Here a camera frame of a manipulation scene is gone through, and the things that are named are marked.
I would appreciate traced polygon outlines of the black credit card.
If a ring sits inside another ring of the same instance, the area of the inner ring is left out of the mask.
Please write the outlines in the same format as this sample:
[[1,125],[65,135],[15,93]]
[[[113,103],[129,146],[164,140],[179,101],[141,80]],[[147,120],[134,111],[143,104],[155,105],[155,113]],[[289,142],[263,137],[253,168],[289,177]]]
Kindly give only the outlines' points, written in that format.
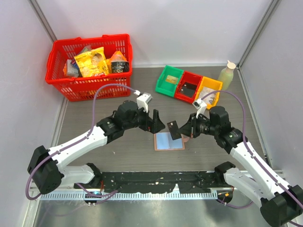
[[197,88],[197,85],[185,82],[180,89],[180,94],[185,95],[189,98],[192,98],[194,96],[196,88]]
[[167,127],[170,132],[172,140],[178,140],[182,138],[181,134],[179,133],[179,127],[176,121],[171,121],[167,123]]

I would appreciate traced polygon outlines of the pink leather card holder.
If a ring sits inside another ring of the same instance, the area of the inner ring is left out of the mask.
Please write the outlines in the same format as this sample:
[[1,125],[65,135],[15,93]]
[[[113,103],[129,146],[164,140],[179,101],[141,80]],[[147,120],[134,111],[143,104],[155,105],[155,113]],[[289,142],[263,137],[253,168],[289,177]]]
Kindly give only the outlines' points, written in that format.
[[189,137],[181,135],[180,139],[173,140],[169,132],[160,132],[154,134],[155,151],[168,150],[184,150],[185,143],[189,141]]

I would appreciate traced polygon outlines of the white VIP credit card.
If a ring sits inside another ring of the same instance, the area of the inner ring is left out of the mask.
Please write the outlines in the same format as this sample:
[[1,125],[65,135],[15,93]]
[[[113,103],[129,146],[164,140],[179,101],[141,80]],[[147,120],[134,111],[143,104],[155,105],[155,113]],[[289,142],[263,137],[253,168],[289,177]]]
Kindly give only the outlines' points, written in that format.
[[211,93],[213,91],[214,91],[214,89],[211,89],[211,88],[208,88],[208,87],[203,87],[203,89],[201,91],[201,95],[205,96],[205,95],[207,95],[207,94],[209,94],[209,93]]

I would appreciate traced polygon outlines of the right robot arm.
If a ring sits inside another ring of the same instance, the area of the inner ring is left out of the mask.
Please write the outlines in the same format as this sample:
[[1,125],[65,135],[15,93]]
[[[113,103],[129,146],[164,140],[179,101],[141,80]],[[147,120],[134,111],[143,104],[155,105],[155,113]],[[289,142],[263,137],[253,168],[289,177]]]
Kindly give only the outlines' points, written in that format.
[[246,168],[250,176],[225,162],[215,168],[214,182],[220,187],[233,186],[246,195],[270,226],[280,227],[302,215],[302,188],[291,186],[258,155],[242,131],[231,126],[224,107],[212,107],[209,117],[192,113],[179,133],[191,138],[200,134],[213,136],[219,147]]

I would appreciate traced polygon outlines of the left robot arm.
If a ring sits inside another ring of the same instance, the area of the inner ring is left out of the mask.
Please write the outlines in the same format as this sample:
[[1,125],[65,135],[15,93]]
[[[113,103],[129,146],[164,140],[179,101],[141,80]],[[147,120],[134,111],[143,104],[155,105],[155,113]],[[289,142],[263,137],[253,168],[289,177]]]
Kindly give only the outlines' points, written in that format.
[[27,168],[30,177],[26,190],[30,182],[36,184],[40,194],[48,194],[61,184],[70,183],[78,183],[79,187],[86,184],[90,188],[97,188],[102,175],[95,165],[69,164],[89,151],[122,137],[126,130],[132,128],[155,134],[165,129],[165,125],[159,118],[158,110],[153,111],[153,117],[149,116],[146,102],[137,104],[130,100],[124,101],[112,115],[93,123],[88,132],[49,149],[37,147]]

